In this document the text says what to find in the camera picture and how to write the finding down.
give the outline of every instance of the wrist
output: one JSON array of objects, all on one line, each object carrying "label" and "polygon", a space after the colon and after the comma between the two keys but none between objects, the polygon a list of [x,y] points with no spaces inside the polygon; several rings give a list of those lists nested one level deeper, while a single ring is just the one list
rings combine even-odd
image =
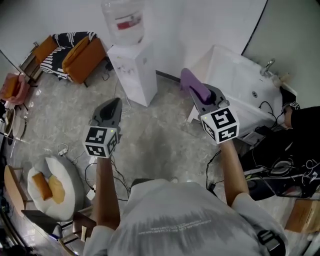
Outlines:
[{"label": "wrist", "polygon": [[221,150],[228,149],[228,148],[233,147],[233,146],[234,146],[234,143],[233,143],[232,139],[227,140],[225,142],[222,142],[220,144]]},{"label": "wrist", "polygon": [[96,171],[97,172],[101,172],[101,171],[105,172],[108,169],[112,170],[111,159],[98,157]]}]

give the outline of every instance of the faucet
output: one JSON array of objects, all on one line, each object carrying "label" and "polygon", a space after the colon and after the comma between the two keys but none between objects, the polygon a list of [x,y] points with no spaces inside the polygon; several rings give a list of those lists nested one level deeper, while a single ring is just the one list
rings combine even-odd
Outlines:
[{"label": "faucet", "polygon": [[269,78],[271,77],[271,73],[269,71],[269,68],[272,66],[273,63],[275,63],[276,59],[272,58],[266,65],[265,67],[260,69],[260,75]]}]

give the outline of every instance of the forearm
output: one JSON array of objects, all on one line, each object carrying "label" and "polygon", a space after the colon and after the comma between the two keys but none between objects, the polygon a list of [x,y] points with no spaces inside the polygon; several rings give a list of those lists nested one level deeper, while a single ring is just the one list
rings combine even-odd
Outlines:
[{"label": "forearm", "polygon": [[120,223],[120,211],[114,183],[111,160],[98,158],[95,191],[96,224],[116,230]]},{"label": "forearm", "polygon": [[231,206],[237,195],[249,194],[249,189],[233,141],[223,142],[220,147],[225,197],[228,206]]}]

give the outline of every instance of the orange pillow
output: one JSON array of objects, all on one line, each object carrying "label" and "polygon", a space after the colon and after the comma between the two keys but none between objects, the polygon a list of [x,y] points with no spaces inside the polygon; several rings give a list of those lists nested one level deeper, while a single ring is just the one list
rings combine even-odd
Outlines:
[{"label": "orange pillow", "polygon": [[86,36],[83,38],[80,42],[76,44],[75,47],[73,47],[68,54],[65,56],[63,62],[62,62],[62,69],[65,74],[68,72],[66,71],[66,68],[75,60],[75,58],[87,47],[89,44],[89,36]]},{"label": "orange pillow", "polygon": [[52,192],[52,199],[56,204],[61,204],[65,200],[65,189],[56,176],[51,175],[48,181],[49,188]]},{"label": "orange pillow", "polygon": [[58,45],[52,36],[48,36],[48,38],[33,51],[33,55],[36,57],[36,62],[38,64],[43,62],[45,58],[48,57],[48,55],[57,47]]},{"label": "orange pillow", "polygon": [[44,201],[52,198],[52,191],[42,172],[39,172],[38,174],[32,176],[32,179]]},{"label": "orange pillow", "polygon": [[6,90],[4,93],[4,98],[9,99],[11,96],[14,95],[17,84],[18,84],[18,76],[13,76],[9,78],[6,82]]}]

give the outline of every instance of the white wall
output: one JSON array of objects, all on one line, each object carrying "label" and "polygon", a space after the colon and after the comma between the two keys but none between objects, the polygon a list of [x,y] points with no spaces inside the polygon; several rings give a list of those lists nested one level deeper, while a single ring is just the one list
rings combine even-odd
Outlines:
[{"label": "white wall", "polygon": [[19,66],[34,47],[48,36],[36,0],[4,0],[0,4],[0,49]]},{"label": "white wall", "polygon": [[19,71],[0,52],[0,87],[2,87],[8,73],[18,74]]},{"label": "white wall", "polygon": [[320,5],[316,0],[269,0],[244,56],[291,74],[303,108],[320,106]]},{"label": "white wall", "polygon": [[266,0],[147,0],[144,23],[154,38],[156,69],[180,77],[213,45],[241,54]]},{"label": "white wall", "polygon": [[[47,35],[94,31],[107,48],[111,47],[112,42],[100,8],[101,0],[25,2],[35,6],[33,10],[27,8],[28,16],[40,16],[43,26],[40,32],[33,32],[34,41],[42,36],[42,31]],[[145,0],[144,24],[146,36],[154,39],[156,69],[180,77],[182,68],[190,68],[214,44],[224,45],[241,54],[265,2],[266,0]],[[17,12],[15,14],[13,17],[11,13],[12,20],[19,17]],[[0,48],[2,35],[0,31]],[[13,55],[17,61],[27,54],[27,51],[24,53],[21,50],[11,54],[14,51],[15,49],[10,49],[9,55]]]}]

